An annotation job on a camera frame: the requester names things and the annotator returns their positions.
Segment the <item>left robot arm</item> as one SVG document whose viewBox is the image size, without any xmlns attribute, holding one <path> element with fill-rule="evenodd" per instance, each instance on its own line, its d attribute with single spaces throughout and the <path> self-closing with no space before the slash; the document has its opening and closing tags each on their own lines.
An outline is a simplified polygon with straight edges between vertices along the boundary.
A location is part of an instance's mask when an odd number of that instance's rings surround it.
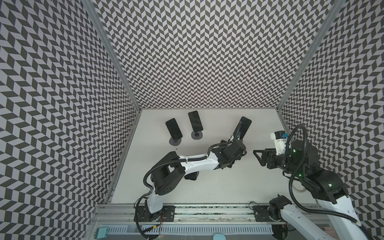
<svg viewBox="0 0 384 240">
<path fill-rule="evenodd" d="M 162 211 L 165 195 L 172 192 L 185 176 L 231 168 L 246 154 L 242 140 L 212 145 L 201 155 L 179 156 L 175 151 L 169 152 L 144 175 L 143 184 L 149 188 L 144 195 L 147 209 L 150 214 Z"/>
</svg>

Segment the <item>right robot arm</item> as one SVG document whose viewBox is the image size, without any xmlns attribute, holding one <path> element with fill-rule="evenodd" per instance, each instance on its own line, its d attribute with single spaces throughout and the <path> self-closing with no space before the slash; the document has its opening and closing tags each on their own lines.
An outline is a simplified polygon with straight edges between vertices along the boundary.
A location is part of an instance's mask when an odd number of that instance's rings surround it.
<svg viewBox="0 0 384 240">
<path fill-rule="evenodd" d="M 271 134 L 275 148 L 254 150 L 253 154 L 263 167 L 281 169 L 288 177 L 289 197 L 277 196 L 267 208 L 269 218 L 286 222 L 307 239 L 325 240 L 331 236 L 322 231 L 302 212 L 329 216 L 337 236 L 341 240 L 371 240 L 373 237 L 359 220 L 349 197 L 346 185 L 335 172 L 320 166 L 316 147 L 308 141 L 308 131 L 297 125 L 290 134 L 277 131 Z M 320 209 L 310 209 L 296 199 L 293 183 L 298 181 L 307 190 Z"/>
</svg>

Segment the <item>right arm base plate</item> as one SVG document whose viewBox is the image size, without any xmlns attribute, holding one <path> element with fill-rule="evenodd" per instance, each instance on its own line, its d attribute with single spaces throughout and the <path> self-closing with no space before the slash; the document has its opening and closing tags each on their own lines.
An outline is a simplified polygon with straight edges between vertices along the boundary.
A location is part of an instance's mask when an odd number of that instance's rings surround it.
<svg viewBox="0 0 384 240">
<path fill-rule="evenodd" d="M 280 209 L 274 206 L 253 206 L 256 222 L 283 222 Z"/>
</svg>

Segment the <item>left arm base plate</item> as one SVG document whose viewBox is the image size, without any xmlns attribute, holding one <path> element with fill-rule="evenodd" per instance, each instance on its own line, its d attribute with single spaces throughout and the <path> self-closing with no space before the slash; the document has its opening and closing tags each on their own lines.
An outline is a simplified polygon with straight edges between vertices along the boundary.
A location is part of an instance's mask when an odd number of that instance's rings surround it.
<svg viewBox="0 0 384 240">
<path fill-rule="evenodd" d="M 146 205 L 140 205 L 135 208 L 135 222 L 173 222 L 175 217 L 175 206 L 163 206 L 163 208 L 151 213 Z"/>
</svg>

